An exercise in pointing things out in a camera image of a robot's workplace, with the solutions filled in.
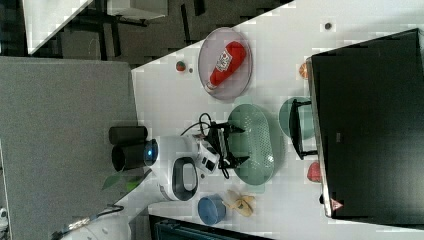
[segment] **green container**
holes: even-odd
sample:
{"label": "green container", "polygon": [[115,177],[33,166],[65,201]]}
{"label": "green container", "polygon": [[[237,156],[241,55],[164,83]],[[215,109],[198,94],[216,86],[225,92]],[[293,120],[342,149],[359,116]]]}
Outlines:
{"label": "green container", "polygon": [[259,106],[241,104],[231,112],[228,122],[245,130],[230,134],[230,151],[235,157],[250,157],[234,169],[235,173],[249,185],[263,185],[272,177],[275,165],[270,127],[264,112]]}

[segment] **small red item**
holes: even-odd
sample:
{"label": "small red item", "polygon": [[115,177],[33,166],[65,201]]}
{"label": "small red item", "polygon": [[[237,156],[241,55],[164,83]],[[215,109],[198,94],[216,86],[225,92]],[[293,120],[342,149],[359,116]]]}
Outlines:
{"label": "small red item", "polygon": [[309,166],[308,179],[312,182],[321,182],[321,169],[318,162],[313,162]]}
{"label": "small red item", "polygon": [[177,71],[178,72],[184,72],[185,71],[185,64],[184,64],[184,62],[183,61],[178,61],[176,68],[177,68]]}
{"label": "small red item", "polygon": [[246,50],[238,42],[231,42],[219,56],[215,69],[206,84],[206,91],[213,91],[223,81],[231,76],[243,63]]}

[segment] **blue bowl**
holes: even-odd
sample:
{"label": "blue bowl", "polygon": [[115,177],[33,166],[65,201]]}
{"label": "blue bowl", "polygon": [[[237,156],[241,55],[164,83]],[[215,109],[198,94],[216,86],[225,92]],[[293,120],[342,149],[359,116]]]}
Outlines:
{"label": "blue bowl", "polygon": [[222,204],[222,198],[218,195],[203,197],[197,204],[200,219],[206,225],[219,223],[225,217],[226,209]]}

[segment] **gray carpet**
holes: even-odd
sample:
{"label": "gray carpet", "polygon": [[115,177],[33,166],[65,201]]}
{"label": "gray carpet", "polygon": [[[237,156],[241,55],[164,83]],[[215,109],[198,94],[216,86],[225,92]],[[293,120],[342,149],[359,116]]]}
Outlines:
{"label": "gray carpet", "polygon": [[126,193],[108,129],[136,124],[126,63],[0,58],[0,139],[13,239],[48,240]]}

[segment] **chair leg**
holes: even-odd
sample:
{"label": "chair leg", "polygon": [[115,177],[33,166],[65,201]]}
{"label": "chair leg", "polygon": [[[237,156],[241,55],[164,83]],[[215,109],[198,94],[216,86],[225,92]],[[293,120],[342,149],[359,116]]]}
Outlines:
{"label": "chair leg", "polygon": [[112,23],[111,28],[112,28],[112,39],[113,39],[113,52],[115,57],[118,57],[121,55],[121,43],[119,41],[118,23],[116,21]]}

